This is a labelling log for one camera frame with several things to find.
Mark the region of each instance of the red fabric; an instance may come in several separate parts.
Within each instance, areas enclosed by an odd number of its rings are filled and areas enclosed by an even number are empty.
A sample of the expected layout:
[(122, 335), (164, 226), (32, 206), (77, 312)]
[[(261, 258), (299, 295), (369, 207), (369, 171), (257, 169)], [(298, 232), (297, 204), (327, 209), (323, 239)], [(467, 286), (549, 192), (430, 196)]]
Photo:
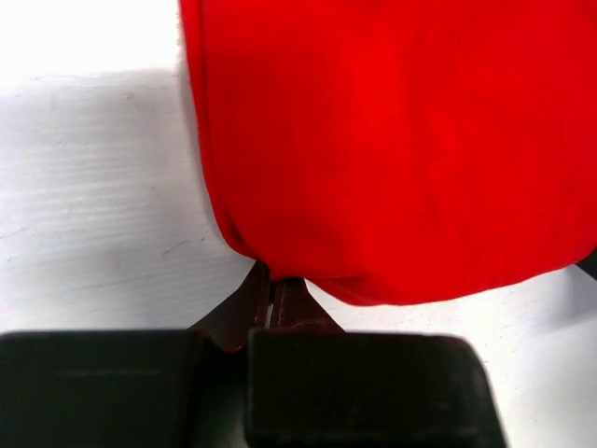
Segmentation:
[(274, 279), (441, 301), (595, 247), (595, 0), (181, 6), (218, 225)]

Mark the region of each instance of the red cloth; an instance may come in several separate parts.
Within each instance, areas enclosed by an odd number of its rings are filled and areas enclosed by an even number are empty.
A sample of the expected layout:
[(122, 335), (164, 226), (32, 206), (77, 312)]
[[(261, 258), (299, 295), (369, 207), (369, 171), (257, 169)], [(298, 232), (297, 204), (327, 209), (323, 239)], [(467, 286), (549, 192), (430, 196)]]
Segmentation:
[(218, 225), (274, 279), (441, 301), (595, 247), (595, 0), (181, 7)]

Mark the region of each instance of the white table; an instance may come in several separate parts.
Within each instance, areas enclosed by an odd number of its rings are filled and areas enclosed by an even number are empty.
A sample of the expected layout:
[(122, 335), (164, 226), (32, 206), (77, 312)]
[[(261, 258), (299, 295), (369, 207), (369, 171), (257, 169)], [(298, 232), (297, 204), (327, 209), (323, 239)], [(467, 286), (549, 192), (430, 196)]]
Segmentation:
[[(217, 232), (174, 0), (0, 4), (0, 330), (184, 327), (251, 261)], [(462, 335), (514, 448), (597, 446), (597, 282), (577, 268), (347, 329)]]

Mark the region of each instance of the white wooden tabletop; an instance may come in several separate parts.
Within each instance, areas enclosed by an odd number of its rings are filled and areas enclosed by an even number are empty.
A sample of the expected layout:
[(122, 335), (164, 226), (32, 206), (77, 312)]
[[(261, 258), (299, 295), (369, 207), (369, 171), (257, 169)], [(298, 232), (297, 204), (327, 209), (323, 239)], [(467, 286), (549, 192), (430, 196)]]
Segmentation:
[[(0, 2), (1, 331), (182, 328), (248, 271), (206, 199), (180, 44), (174, 0)], [(413, 307), (312, 292), (347, 329), (466, 337), (512, 447), (597, 446), (579, 269)]]

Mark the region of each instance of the cloth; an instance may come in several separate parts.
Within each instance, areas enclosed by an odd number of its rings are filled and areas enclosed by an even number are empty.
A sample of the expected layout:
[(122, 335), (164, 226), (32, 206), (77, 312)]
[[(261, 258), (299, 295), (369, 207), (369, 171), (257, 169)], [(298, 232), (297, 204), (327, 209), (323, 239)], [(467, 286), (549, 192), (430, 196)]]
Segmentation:
[(229, 245), (359, 305), (597, 243), (594, 0), (181, 0)]

